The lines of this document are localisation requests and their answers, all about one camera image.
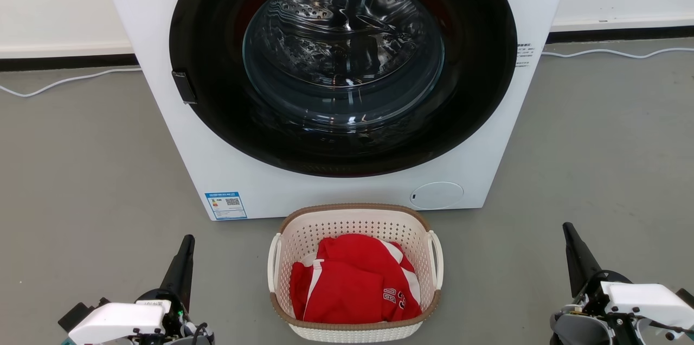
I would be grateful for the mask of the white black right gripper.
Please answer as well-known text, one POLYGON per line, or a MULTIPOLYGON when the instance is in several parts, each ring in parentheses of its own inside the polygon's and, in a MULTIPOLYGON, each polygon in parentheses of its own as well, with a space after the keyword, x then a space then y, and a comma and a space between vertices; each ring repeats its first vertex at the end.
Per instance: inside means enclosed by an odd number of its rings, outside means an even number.
POLYGON ((575 325, 575 344, 645 344, 645 326, 669 341, 692 340, 692 293, 664 285, 634 284, 614 271, 602 270, 574 225, 562 225, 574 315, 588 319, 575 325))

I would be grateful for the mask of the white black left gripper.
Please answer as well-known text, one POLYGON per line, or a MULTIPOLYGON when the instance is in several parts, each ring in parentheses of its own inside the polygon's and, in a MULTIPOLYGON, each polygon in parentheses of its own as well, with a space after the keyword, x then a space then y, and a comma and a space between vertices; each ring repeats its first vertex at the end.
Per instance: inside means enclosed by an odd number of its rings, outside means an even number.
POLYGON ((68 312, 72 344, 172 344, 189 337, 189 304, 194 271, 194 236, 183 237, 159 289, 132 303, 101 299, 68 312))

